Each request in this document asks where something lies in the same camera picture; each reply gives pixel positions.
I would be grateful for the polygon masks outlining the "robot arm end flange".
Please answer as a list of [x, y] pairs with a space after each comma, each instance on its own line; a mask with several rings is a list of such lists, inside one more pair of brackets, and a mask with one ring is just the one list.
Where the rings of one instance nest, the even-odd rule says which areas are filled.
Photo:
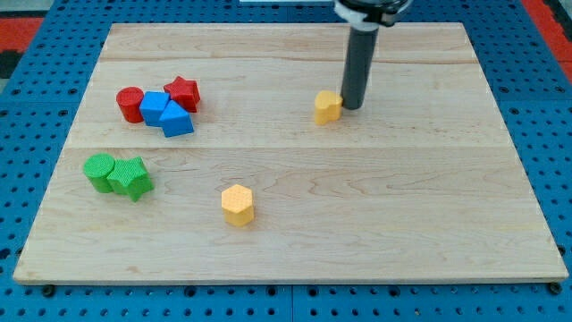
[[413, 0], [334, 0], [334, 11], [353, 29], [392, 27], [412, 8]]

